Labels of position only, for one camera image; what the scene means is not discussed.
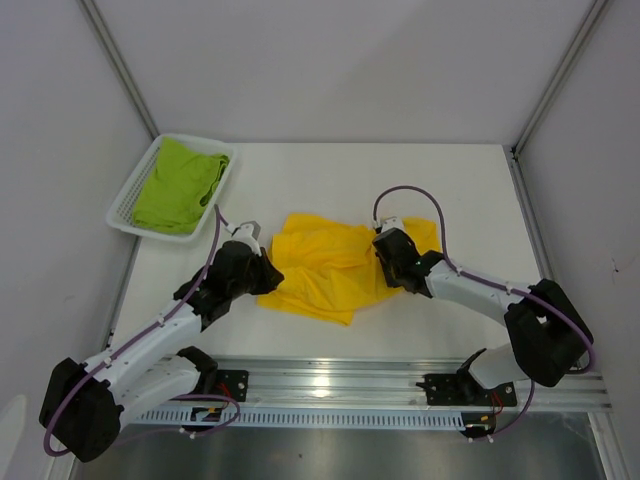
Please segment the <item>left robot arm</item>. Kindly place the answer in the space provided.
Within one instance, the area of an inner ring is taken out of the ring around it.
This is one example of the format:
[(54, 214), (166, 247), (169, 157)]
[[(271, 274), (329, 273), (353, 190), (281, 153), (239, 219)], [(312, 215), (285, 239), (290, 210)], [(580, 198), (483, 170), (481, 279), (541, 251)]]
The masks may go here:
[(136, 333), (81, 362), (62, 360), (39, 414), (45, 452), (92, 461), (127, 425), (167, 401), (237, 405), (218, 387), (217, 361), (191, 342), (236, 299), (269, 294), (283, 279), (264, 248), (227, 241)]

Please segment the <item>yellow shorts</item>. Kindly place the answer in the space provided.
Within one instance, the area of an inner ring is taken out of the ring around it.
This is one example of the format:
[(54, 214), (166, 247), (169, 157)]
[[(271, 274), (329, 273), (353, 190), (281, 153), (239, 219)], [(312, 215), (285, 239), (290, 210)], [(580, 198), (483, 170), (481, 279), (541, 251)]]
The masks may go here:
[(375, 254), (374, 229), (292, 213), (272, 237), (269, 259), (284, 276), (257, 298), (262, 308), (348, 326), (358, 310), (400, 293), (389, 287)]

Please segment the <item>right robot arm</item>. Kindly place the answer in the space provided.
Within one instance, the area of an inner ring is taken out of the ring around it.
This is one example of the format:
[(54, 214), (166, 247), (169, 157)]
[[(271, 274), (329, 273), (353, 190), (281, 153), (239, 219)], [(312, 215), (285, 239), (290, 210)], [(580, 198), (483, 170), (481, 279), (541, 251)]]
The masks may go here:
[(419, 254), (402, 229), (382, 230), (373, 240), (388, 286), (461, 305), (507, 330), (509, 342), (481, 349), (457, 369), (449, 403), (481, 402), (497, 388), (529, 379), (554, 387), (593, 352), (594, 338), (564, 290), (554, 281), (509, 287), (461, 268), (441, 252)]

